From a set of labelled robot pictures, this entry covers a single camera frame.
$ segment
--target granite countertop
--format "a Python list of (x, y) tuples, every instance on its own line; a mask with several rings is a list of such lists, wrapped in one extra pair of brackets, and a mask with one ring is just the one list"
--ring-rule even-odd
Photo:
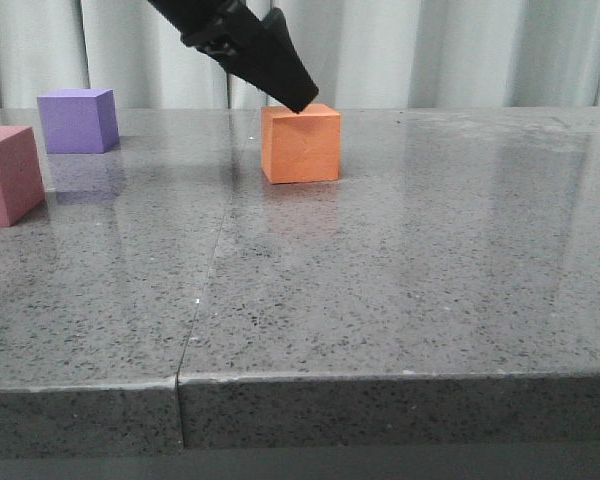
[(600, 108), (343, 111), (269, 185), (255, 111), (120, 110), (0, 229), (0, 457), (600, 440)]

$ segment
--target foam block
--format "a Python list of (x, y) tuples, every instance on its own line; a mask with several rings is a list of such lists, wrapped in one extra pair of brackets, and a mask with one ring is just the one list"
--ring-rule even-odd
[(340, 173), (340, 114), (311, 104), (295, 114), (263, 107), (262, 171), (271, 183), (337, 180)]
[(44, 200), (31, 127), (0, 127), (0, 227), (16, 223)]
[(104, 153), (120, 141), (111, 89), (55, 90), (38, 109), (48, 153)]

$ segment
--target table surface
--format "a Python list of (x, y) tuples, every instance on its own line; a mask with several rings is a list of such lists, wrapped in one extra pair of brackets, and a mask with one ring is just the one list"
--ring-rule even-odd
[[(120, 452), (154, 452), (254, 445), (195, 440), (200, 386), (600, 378), (600, 108), (343, 111), (341, 179), (292, 185), (255, 111), (118, 121), (106, 154), (47, 155), (36, 110), (0, 111), (47, 190), (0, 229), (0, 415), (150, 393), (132, 411), (168, 440)], [(95, 448), (49, 441), (13, 449)]]

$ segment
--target curtain fold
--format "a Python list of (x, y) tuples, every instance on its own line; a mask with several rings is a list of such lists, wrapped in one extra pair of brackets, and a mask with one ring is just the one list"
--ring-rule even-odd
[[(600, 105), (600, 0), (247, 0), (283, 9), (336, 108)], [(184, 47), (144, 0), (0, 0), (0, 106), (108, 87), (119, 107), (276, 102)]]

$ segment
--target black robotic arm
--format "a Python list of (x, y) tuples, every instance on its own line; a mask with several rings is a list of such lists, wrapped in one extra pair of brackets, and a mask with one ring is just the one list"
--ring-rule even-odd
[(195, 47), (296, 113), (318, 87), (293, 47), (282, 10), (262, 19), (240, 0), (149, 0)]

